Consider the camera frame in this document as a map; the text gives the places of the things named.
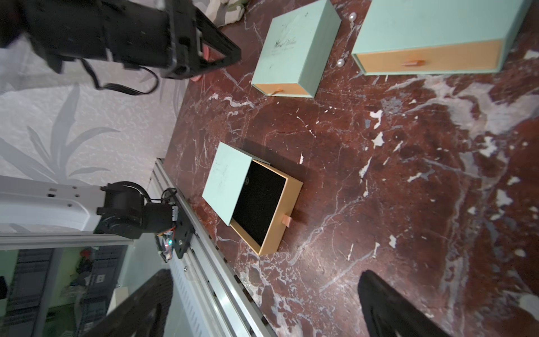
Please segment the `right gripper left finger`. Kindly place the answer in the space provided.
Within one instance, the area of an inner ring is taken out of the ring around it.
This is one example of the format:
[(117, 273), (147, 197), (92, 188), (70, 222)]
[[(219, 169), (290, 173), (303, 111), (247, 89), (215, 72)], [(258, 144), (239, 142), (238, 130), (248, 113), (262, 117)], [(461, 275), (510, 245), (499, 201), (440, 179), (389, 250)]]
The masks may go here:
[(173, 277), (162, 269), (124, 300), (86, 336), (162, 337), (173, 298)]

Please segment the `mint drawer jewelry box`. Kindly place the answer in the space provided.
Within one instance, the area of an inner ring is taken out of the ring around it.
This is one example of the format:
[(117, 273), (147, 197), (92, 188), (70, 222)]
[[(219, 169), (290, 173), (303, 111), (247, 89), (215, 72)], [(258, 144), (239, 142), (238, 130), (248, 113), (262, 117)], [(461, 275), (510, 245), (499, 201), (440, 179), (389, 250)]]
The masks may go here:
[(352, 49), (365, 75), (503, 68), (531, 1), (372, 1)]

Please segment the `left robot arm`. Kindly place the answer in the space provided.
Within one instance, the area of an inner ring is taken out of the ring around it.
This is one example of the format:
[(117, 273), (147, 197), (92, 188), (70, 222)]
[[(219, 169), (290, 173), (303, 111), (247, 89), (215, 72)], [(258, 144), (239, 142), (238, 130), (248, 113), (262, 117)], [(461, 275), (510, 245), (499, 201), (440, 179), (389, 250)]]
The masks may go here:
[[(142, 70), (156, 82), (195, 80), (240, 60), (240, 48), (220, 28), (239, 21), (244, 11), (244, 2), (232, 1), (210, 1), (206, 10), (191, 1), (166, 1), (162, 9), (132, 1), (3, 1), (1, 47), (26, 36), (55, 73), (63, 71), (64, 63), (79, 61), (98, 91), (141, 96), (143, 92), (135, 88), (101, 83), (91, 61)], [(153, 199), (130, 181), (79, 186), (72, 179), (60, 180), (70, 156), (102, 132), (95, 128), (68, 139), (77, 96), (73, 90), (65, 101), (49, 150), (36, 134), (30, 136), (42, 157), (36, 166), (31, 167), (17, 148), (1, 144), (1, 156), (25, 174), (1, 178), (1, 227), (74, 230), (136, 240), (144, 233), (168, 233), (184, 226), (188, 218), (173, 189)]]

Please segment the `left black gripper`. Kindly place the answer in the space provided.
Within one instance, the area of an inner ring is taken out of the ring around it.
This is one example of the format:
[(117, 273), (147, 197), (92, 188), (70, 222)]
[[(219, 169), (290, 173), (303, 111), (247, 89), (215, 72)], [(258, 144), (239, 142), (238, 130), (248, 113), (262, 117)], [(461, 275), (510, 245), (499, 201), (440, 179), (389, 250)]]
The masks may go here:
[[(182, 79), (190, 69), (197, 77), (241, 60), (240, 47), (191, 1), (165, 1), (163, 9), (132, 1), (2, 1), (1, 47), (21, 37), (57, 74), (65, 62), (100, 60)], [(205, 47), (222, 58), (207, 60)]]

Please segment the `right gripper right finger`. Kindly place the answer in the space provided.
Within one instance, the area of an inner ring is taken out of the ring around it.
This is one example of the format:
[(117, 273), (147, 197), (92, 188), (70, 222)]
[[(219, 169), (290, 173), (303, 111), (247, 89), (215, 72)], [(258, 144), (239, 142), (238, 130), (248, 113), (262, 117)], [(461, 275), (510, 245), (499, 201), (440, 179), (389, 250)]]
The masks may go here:
[(357, 290), (370, 336), (449, 336), (372, 270)]

